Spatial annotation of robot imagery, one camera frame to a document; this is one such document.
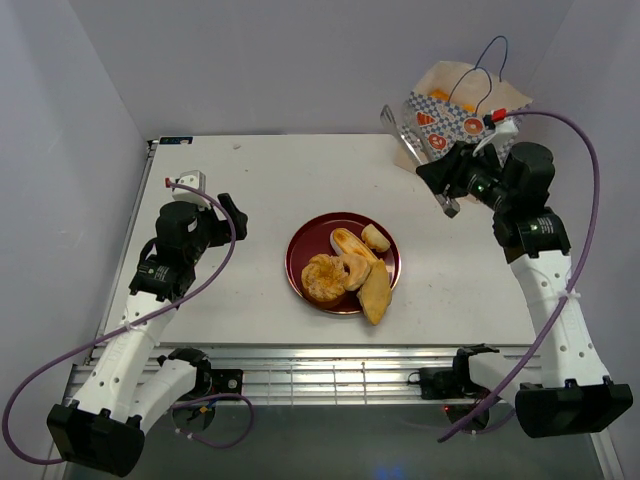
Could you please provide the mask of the metal tongs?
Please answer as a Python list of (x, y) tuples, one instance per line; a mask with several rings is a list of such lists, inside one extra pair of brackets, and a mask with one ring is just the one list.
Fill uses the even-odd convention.
[[(432, 159), (423, 151), (423, 157), (420, 156), (418, 151), (414, 148), (409, 138), (404, 135), (399, 128), (395, 116), (388, 104), (385, 104), (380, 112), (380, 122), (385, 132), (391, 135), (400, 147), (407, 154), (408, 158), (412, 161), (416, 168), (430, 163)], [(435, 194), (434, 198), (441, 206), (443, 213), (449, 217), (454, 218), (460, 211), (460, 206), (455, 199), (449, 199), (442, 194)]]

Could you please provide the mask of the blue checkered paper bag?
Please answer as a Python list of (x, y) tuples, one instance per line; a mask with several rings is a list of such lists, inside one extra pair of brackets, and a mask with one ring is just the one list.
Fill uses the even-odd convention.
[[(402, 105), (398, 126), (423, 157), (423, 151), (433, 160), (443, 157), (456, 141), (478, 144), (490, 134), (482, 117), (492, 110), (506, 108), (509, 112), (528, 108), (532, 99), (520, 93), (503, 76), (508, 59), (509, 43), (503, 35), (492, 39), (504, 43), (504, 53), (496, 74), (487, 70), (482, 58), (469, 64), (439, 61), (432, 66), (409, 93)], [(431, 98), (432, 90), (441, 89), (453, 101), (474, 105), (468, 112), (459, 106)], [(496, 151), (503, 162), (515, 137)]]

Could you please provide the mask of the sugared ring donut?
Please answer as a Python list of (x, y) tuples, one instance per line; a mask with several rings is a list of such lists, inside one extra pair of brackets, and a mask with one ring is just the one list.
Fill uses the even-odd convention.
[(303, 293), (316, 303), (335, 302), (346, 294), (347, 276), (344, 263), (339, 257), (317, 254), (302, 269)]

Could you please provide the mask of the large orange bread slice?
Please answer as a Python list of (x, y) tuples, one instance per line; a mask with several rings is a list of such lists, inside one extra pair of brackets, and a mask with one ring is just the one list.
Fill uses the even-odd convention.
[(475, 106), (474, 106), (474, 105), (466, 104), (466, 103), (461, 103), (461, 102), (459, 102), (459, 101), (453, 101), (453, 100), (450, 98), (450, 95), (449, 95), (447, 92), (442, 91), (441, 89), (435, 89), (435, 90), (432, 90), (432, 91), (429, 93), (429, 96), (430, 96), (431, 98), (434, 98), (434, 99), (437, 99), (437, 100), (441, 100), (441, 101), (445, 101), (445, 102), (448, 102), (448, 103), (450, 103), (450, 104), (452, 104), (452, 105), (459, 106), (459, 107), (461, 107), (462, 109), (464, 109), (464, 110), (466, 110), (466, 111), (468, 111), (468, 112), (471, 112), (471, 113), (474, 113), (474, 112), (476, 111), (476, 108), (475, 108)]

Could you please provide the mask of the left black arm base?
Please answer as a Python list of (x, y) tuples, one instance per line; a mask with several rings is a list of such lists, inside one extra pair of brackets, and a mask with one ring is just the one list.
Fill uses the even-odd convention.
[(241, 394), (244, 371), (241, 369), (209, 369), (204, 374), (205, 395)]

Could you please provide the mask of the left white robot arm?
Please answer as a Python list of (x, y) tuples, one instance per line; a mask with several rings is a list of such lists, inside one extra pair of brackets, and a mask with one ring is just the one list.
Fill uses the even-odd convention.
[(148, 381), (140, 377), (196, 279), (197, 262), (209, 248), (245, 239), (247, 223), (227, 193), (203, 198), (188, 188), (160, 208), (156, 234), (142, 248), (129, 285), (120, 333), (108, 339), (70, 404), (54, 405), (47, 417), (63, 460), (124, 477), (165, 411), (211, 393), (210, 362), (194, 348), (160, 358)]

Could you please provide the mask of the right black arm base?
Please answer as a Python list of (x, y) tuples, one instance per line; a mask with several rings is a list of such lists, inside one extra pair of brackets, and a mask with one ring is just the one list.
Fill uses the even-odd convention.
[(422, 367), (409, 374), (407, 384), (420, 389), (422, 400), (462, 399), (467, 395), (452, 368)]

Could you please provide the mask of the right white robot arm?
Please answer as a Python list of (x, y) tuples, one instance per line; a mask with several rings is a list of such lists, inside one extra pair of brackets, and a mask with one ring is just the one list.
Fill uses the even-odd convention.
[(464, 397), (478, 393), (509, 403), (531, 438), (604, 430), (633, 404), (631, 389), (615, 383), (588, 333), (575, 290), (578, 270), (560, 217), (547, 207), (555, 175), (546, 147), (515, 144), (505, 161), (493, 145), (456, 143), (437, 161), (417, 167), (435, 195), (469, 195), (493, 213), (493, 232), (523, 292), (536, 334), (541, 373), (515, 371), (498, 349), (461, 347), (451, 382)]

